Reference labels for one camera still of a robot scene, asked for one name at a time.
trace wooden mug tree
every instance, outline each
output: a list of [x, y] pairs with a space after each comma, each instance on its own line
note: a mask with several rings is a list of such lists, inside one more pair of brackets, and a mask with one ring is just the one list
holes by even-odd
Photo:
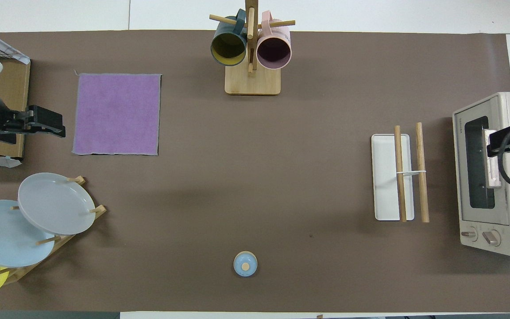
[[[247, 12], [247, 54], [238, 65], [225, 67], [225, 92], [230, 95], [278, 95], [281, 92], [281, 69], [257, 67], [259, 39], [259, 0], [245, 0]], [[235, 20], [210, 15], [210, 19], [235, 25]], [[295, 20], [272, 22], [271, 27], [294, 26]]]

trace mug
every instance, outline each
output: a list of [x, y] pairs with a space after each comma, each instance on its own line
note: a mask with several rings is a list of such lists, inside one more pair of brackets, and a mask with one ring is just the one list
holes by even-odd
[[289, 27], [273, 27], [271, 22], [281, 20], [273, 19], [269, 10], [263, 12], [263, 20], [257, 41], [257, 61], [268, 69], [281, 69], [289, 64], [292, 48]]
[[239, 9], [237, 16], [226, 18], [235, 20], [235, 25], [220, 22], [212, 39], [210, 50], [214, 60], [225, 66], [241, 63], [245, 58], [247, 47], [247, 31], [245, 25], [245, 10]]

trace purple cloth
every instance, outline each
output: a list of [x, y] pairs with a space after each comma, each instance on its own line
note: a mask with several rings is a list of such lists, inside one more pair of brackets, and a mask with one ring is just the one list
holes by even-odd
[[72, 152], [158, 155], [161, 74], [81, 74]]

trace white rectangular tray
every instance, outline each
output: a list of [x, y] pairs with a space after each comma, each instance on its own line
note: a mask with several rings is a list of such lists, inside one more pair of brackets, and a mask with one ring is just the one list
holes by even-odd
[[[403, 171], [411, 171], [410, 138], [401, 134]], [[398, 211], [397, 169], [393, 134], [371, 136], [373, 197], [377, 220], [400, 220]], [[413, 177], [404, 176], [406, 219], [414, 219]]]

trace light blue plate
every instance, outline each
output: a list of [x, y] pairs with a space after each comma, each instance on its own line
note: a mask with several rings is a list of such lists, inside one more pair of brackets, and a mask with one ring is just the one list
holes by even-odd
[[257, 270], [257, 258], [251, 252], [240, 252], [233, 260], [233, 269], [242, 277], [249, 277]]
[[0, 266], [25, 267], [45, 259], [54, 242], [36, 245], [37, 241], [54, 237], [31, 225], [19, 210], [14, 200], [0, 200]]

